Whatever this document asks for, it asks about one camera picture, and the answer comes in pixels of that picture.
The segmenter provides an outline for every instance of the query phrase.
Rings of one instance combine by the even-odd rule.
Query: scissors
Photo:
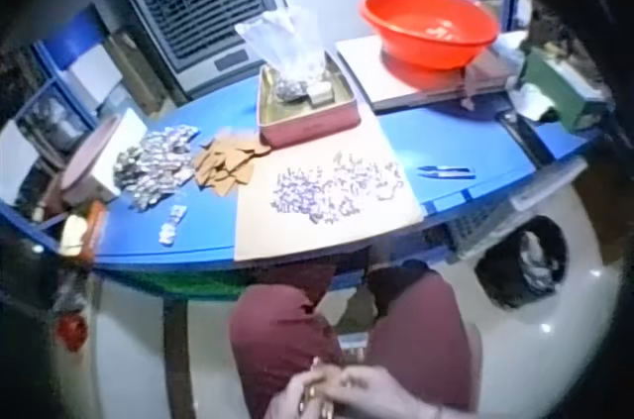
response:
[[[418,166],[418,176],[426,178],[474,179],[476,174],[465,166]]]

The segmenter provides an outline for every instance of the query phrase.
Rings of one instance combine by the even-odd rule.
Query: plastic container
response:
[[[464,67],[499,33],[495,18],[470,0],[365,0],[361,13],[387,52],[431,69]]]

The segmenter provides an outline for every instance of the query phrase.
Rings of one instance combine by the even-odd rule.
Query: clear plastic bag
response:
[[[236,32],[279,74],[275,95],[289,101],[324,80],[326,57],[317,16],[300,7],[265,11],[236,25]]]

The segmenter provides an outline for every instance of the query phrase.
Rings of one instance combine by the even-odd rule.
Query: hand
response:
[[[426,419],[438,413],[438,408],[407,392],[384,367],[347,367],[339,382],[321,393],[375,419]]]
[[[301,415],[299,414],[299,401],[304,388],[323,380],[325,375],[323,370],[311,370],[296,374],[288,382],[286,389],[270,401],[264,419],[319,419],[323,404],[321,399],[310,400]]]

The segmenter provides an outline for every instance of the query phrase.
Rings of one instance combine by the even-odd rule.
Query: red pants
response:
[[[308,267],[290,268],[305,274]],[[231,318],[230,341],[254,419],[264,417],[272,397],[293,375],[310,369],[313,358],[336,365],[344,362],[337,335],[315,312],[334,268],[311,265],[310,269],[321,272],[312,272],[306,288],[250,287]],[[452,287],[426,267],[416,267],[413,273],[406,267],[371,272],[368,286],[379,318],[370,335],[367,364],[387,368],[426,402],[468,409],[471,353]]]

